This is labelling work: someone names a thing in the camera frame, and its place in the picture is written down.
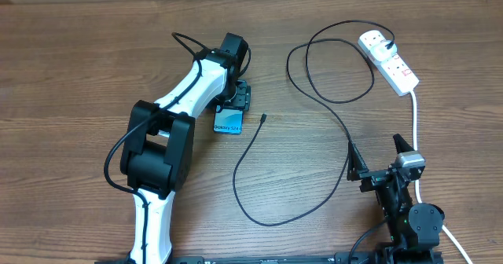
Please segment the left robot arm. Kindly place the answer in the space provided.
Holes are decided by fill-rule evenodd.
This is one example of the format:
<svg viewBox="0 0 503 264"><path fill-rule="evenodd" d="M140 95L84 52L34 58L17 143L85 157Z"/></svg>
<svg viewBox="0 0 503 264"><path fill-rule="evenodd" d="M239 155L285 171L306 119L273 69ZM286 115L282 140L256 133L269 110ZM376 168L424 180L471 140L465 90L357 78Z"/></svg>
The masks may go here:
<svg viewBox="0 0 503 264"><path fill-rule="evenodd" d="M240 134L251 101L251 87L241 76L250 59L244 38L228 33L220 47L193 54L188 75L169 94L132 108L120 160L135 206L127 263L171 260L174 197L189 172L196 119L212 108L215 132Z"/></svg>

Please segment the Galaxy S24+ smartphone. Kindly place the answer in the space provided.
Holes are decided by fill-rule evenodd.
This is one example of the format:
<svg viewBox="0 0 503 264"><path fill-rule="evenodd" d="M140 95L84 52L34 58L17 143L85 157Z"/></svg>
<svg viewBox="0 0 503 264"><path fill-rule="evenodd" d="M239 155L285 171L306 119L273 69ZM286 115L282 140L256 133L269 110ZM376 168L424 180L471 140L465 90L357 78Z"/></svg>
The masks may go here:
<svg viewBox="0 0 503 264"><path fill-rule="evenodd" d="M243 124L243 112L234 109L222 109L215 113L214 127L215 133L234 134L241 133Z"/></svg>

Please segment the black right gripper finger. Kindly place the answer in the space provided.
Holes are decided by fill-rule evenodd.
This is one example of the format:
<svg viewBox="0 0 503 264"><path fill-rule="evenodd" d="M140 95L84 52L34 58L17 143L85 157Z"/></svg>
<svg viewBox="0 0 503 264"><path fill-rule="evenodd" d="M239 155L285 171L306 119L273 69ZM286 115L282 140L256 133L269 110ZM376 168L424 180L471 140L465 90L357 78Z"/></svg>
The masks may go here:
<svg viewBox="0 0 503 264"><path fill-rule="evenodd" d="M348 142L347 180L357 181L362 175L369 172L361 153L353 141Z"/></svg>
<svg viewBox="0 0 503 264"><path fill-rule="evenodd" d="M412 152L414 150L413 146L409 145L401 134L395 134L393 136L395 149L398 154L404 152Z"/></svg>

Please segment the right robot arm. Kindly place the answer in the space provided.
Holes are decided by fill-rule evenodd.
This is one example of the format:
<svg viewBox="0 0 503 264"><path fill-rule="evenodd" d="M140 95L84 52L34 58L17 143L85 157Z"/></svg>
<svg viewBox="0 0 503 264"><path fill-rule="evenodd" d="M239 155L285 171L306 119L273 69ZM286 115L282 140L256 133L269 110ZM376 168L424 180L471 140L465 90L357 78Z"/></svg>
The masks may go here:
<svg viewBox="0 0 503 264"><path fill-rule="evenodd" d="M374 192L384 213L384 220L375 225L354 243L347 256L355 263L354 253L359 244L381 226L386 225L391 237L368 252L363 263L442 263L439 245L445 213L431 203L413 203L409 194L410 182L419 181L425 168L425 158L413 149L400 134L393 136L396 159L388 168L370 170L356 144L348 142L347 179L360 181L361 192Z"/></svg>

